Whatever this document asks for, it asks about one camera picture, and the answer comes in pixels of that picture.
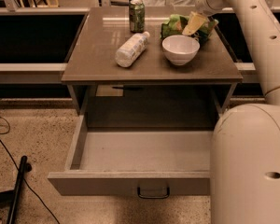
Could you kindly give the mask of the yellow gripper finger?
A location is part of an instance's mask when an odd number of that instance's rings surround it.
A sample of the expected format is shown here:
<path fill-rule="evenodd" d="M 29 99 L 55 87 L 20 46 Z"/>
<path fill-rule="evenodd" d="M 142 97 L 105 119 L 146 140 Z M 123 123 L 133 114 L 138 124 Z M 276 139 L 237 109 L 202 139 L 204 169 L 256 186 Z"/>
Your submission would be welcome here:
<path fill-rule="evenodd" d="M 194 35 L 207 21 L 207 18 L 197 12 L 189 14 L 188 24 L 185 26 L 182 35 Z"/>

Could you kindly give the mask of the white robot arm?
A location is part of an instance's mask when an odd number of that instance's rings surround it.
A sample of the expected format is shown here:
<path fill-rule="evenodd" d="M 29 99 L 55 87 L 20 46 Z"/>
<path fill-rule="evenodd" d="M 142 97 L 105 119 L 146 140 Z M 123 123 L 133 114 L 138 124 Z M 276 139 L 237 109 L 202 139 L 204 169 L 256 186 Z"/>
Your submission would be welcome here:
<path fill-rule="evenodd" d="M 266 0 L 196 0 L 205 16 L 233 9 L 266 102 L 217 122 L 210 152 L 212 224 L 280 224 L 280 23 Z"/>

